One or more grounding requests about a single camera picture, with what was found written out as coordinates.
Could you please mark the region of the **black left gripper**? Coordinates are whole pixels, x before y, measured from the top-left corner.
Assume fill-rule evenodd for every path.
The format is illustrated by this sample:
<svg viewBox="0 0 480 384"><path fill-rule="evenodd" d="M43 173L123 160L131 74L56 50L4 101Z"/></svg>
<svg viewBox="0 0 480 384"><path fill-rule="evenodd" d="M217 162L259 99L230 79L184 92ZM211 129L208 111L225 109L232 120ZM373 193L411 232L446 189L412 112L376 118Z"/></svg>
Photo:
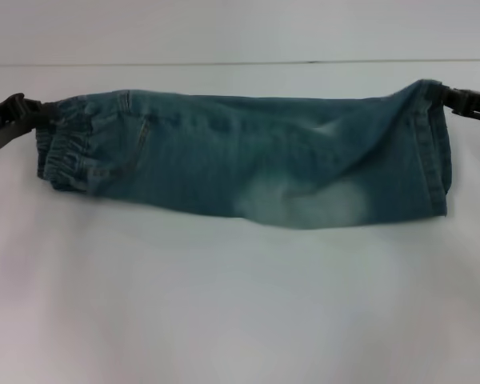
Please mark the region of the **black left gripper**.
<svg viewBox="0 0 480 384"><path fill-rule="evenodd" d="M25 122L49 122L58 116L56 102L40 102L13 94L0 103L0 149L24 135Z"/></svg>

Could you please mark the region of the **blue denim shorts with cartoon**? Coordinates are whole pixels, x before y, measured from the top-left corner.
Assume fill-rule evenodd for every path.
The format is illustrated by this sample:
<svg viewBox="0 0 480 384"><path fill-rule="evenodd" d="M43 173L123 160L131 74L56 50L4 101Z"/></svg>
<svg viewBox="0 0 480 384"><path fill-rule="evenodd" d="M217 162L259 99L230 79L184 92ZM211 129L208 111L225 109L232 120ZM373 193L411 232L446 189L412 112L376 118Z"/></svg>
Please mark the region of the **blue denim shorts with cartoon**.
<svg viewBox="0 0 480 384"><path fill-rule="evenodd" d="M452 183L442 85L365 99L120 90L68 98L36 131L60 191L269 226L443 216Z"/></svg>

